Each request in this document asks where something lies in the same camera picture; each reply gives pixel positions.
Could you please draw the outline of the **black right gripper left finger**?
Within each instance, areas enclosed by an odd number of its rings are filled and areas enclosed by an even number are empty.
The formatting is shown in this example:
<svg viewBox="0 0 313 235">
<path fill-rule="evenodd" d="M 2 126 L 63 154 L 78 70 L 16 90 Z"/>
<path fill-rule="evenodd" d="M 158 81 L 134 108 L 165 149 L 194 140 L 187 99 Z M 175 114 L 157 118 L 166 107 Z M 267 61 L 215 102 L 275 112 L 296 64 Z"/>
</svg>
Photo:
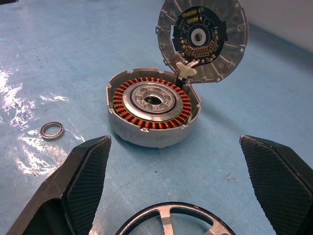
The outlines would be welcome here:
<svg viewBox="0 0 313 235">
<path fill-rule="evenodd" d="M 104 187 L 111 137 L 74 147 L 37 189 L 9 235 L 87 235 Z"/>
</svg>

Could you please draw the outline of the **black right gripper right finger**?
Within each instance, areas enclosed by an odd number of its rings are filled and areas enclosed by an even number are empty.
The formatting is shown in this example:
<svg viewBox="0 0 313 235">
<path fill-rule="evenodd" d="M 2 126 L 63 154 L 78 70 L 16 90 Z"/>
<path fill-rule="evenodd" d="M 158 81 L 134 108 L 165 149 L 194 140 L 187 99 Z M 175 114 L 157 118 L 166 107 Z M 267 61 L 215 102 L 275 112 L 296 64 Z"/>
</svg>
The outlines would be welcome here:
<svg viewBox="0 0 313 235">
<path fill-rule="evenodd" d="M 278 235 L 313 233 L 313 170 L 290 147 L 240 137 L 255 196 Z"/>
</svg>

